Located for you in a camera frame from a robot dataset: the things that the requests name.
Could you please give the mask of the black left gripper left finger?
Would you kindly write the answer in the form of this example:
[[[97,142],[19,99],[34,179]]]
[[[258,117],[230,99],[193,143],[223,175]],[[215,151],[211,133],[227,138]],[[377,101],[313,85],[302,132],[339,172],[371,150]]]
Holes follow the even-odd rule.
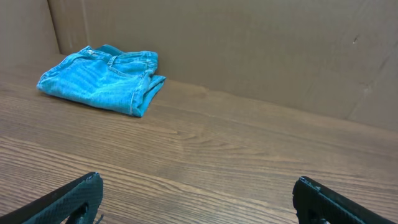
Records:
[[[89,172],[1,217],[4,224],[93,224],[103,199],[103,180]]]

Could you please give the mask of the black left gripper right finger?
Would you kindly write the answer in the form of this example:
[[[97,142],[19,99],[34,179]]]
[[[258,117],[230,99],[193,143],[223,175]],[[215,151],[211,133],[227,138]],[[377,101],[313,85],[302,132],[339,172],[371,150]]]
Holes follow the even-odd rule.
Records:
[[[394,224],[306,176],[296,181],[292,194],[300,224]]]

